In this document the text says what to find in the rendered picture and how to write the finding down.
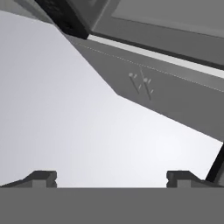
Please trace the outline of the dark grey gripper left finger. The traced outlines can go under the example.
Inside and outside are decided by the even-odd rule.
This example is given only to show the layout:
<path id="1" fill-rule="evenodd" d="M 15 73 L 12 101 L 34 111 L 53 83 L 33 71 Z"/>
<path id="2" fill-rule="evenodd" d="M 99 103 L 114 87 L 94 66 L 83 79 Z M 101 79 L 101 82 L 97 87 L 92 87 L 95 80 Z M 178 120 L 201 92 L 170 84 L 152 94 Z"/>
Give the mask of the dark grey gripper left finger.
<path id="1" fill-rule="evenodd" d="M 33 171 L 27 177 L 2 185 L 2 188 L 56 188 L 56 171 Z"/>

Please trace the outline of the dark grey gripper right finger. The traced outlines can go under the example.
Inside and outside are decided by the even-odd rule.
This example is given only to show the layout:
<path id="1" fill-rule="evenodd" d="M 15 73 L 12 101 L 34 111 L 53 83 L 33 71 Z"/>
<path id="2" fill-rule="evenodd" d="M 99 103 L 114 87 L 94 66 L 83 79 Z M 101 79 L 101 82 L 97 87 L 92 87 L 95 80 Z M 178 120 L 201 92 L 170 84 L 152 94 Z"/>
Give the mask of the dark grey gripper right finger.
<path id="1" fill-rule="evenodd" d="M 190 171 L 168 171 L 166 178 L 167 188 L 223 188 L 223 185 L 199 179 Z"/>

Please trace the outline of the grey cupboard door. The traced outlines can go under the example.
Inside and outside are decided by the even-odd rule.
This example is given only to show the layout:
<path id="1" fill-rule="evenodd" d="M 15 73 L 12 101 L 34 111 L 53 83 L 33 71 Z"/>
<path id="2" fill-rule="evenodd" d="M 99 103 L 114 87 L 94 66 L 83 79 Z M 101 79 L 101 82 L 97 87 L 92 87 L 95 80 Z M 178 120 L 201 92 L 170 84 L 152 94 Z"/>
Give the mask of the grey cupboard door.
<path id="1" fill-rule="evenodd" d="M 147 67 L 140 69 L 143 81 L 151 79 L 150 87 L 154 90 L 150 109 L 224 141 L 223 92 Z"/>
<path id="2" fill-rule="evenodd" d="M 119 56 L 113 46 L 69 35 L 65 37 L 118 95 L 151 108 L 139 65 Z M 129 73 L 134 75 L 139 94 L 130 81 Z"/>

